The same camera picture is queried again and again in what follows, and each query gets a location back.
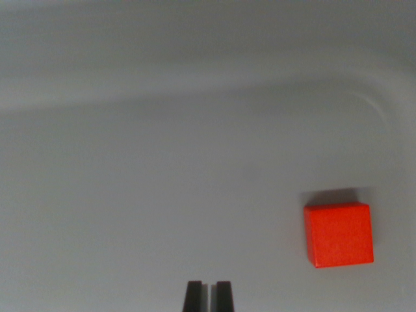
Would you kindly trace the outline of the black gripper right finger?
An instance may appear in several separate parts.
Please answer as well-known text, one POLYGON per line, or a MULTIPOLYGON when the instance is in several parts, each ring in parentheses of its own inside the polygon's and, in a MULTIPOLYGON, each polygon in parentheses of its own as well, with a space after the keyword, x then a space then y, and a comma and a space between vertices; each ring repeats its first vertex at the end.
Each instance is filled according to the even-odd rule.
POLYGON ((210 312, 234 312, 233 291, 230 281, 211 285, 210 312))

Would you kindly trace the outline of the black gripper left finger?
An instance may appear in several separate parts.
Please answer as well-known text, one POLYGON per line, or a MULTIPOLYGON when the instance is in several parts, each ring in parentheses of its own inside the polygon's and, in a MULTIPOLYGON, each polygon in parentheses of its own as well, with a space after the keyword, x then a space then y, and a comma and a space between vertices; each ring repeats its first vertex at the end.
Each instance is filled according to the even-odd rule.
POLYGON ((185 292, 182 312, 208 311, 208 286, 202 281, 189 281, 185 292))

